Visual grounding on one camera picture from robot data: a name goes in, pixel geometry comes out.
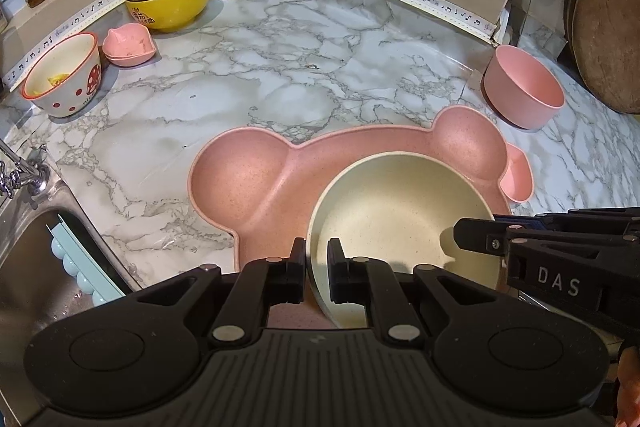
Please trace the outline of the person's right hand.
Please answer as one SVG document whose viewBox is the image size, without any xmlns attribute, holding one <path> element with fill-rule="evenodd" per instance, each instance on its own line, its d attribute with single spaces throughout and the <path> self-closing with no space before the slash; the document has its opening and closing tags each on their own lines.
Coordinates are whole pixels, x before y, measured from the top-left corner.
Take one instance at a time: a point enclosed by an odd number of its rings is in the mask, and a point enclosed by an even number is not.
<svg viewBox="0 0 640 427">
<path fill-rule="evenodd" d="M 617 395 L 617 427 L 638 427 L 640 424 L 640 362 L 636 347 L 625 349 L 617 364 L 620 389 Z"/>
</svg>

